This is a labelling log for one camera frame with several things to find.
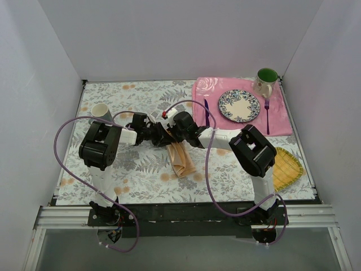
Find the orange satin napkin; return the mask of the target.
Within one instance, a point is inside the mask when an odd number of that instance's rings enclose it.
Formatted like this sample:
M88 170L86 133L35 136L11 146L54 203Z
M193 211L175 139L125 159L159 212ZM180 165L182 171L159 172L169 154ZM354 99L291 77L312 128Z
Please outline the orange satin napkin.
M177 177L183 178L196 172L196 167L184 142L173 142L167 145L166 149L170 164Z

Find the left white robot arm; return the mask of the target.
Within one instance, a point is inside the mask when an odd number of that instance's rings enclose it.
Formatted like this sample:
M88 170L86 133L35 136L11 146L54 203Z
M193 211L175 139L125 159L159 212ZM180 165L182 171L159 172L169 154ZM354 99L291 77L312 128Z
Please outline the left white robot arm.
M175 139L156 123L153 117L137 112L132 122L124 128L107 124L104 120L94 120L80 147L79 156L87 166L93 186L106 197L118 202L112 188L112 164L116 158L119 144L137 146L143 141L151 141L154 146L163 147Z

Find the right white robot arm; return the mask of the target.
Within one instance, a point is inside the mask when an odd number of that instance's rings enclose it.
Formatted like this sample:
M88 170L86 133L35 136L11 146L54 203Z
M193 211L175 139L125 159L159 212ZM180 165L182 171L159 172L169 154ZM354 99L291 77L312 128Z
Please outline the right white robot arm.
M278 200L274 189L273 166L276 148L253 125L242 129L224 130L210 126L197 126L186 112L169 109L162 113L167 120L168 131L178 142L187 141L192 147L205 148L205 177L209 196L214 205L230 217L245 217L248 221L268 224L276 217ZM209 154L211 148L232 151L243 170L250 175L254 206L240 213L229 213L214 198L209 183Z

